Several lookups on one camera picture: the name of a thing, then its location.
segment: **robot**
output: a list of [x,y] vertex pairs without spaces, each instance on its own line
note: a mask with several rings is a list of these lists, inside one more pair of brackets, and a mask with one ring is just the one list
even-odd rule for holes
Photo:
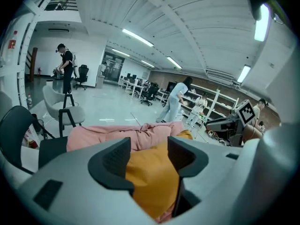
[[210,137],[216,137],[225,146],[242,145],[243,132],[247,124],[255,117],[253,106],[249,100],[238,104],[227,118],[206,122],[204,125]]

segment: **air vent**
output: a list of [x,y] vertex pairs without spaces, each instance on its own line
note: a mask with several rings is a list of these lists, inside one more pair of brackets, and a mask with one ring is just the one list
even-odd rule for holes
[[224,83],[226,85],[233,85],[234,77],[231,74],[209,69],[207,71],[207,76],[209,79],[214,80],[216,82]]

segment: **computer monitor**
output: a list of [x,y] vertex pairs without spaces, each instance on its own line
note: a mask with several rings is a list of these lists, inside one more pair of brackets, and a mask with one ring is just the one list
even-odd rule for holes
[[177,85],[176,82],[169,82],[167,87],[167,92],[172,92],[172,90],[175,88],[176,85]]

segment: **man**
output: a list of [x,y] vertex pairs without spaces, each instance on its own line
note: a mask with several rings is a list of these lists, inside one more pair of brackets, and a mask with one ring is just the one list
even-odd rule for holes
[[72,53],[66,49],[62,43],[57,46],[57,51],[61,53],[62,62],[60,67],[57,69],[58,73],[62,73],[62,69],[64,69],[64,83],[63,83],[63,92],[64,94],[71,93],[71,76],[73,73],[73,55]]
[[260,117],[260,114],[261,114],[261,110],[264,109],[265,106],[268,106],[268,103],[266,102],[266,100],[264,98],[261,98],[258,101],[258,104],[256,104],[253,107],[255,117],[252,119],[250,125],[252,125],[256,129],[258,129],[260,132],[262,132],[262,128],[259,126],[258,120],[259,120],[259,117]]
[[106,62],[104,62],[104,63],[101,65],[101,69],[100,69],[101,74],[100,74],[100,75],[104,76],[104,71],[105,71],[105,69],[106,69],[106,66],[107,66],[107,63],[106,63]]

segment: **white shirt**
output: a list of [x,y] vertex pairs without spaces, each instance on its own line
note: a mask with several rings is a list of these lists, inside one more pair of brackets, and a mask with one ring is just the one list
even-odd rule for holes
[[253,110],[254,110],[255,117],[251,120],[250,125],[252,125],[254,127],[256,125],[256,120],[259,119],[259,116],[261,114],[261,110],[259,109],[257,104],[253,107]]
[[106,68],[106,66],[104,64],[101,64],[100,71],[104,72],[105,68]]
[[179,97],[177,97],[177,94],[181,93],[181,95],[183,95],[187,91],[188,91],[188,87],[184,83],[180,82],[173,88],[172,92],[170,93],[170,97],[173,97],[177,99],[177,101],[179,101]]
[[207,107],[207,100],[198,97],[195,101],[195,106],[193,107],[192,113],[202,113],[205,107]]

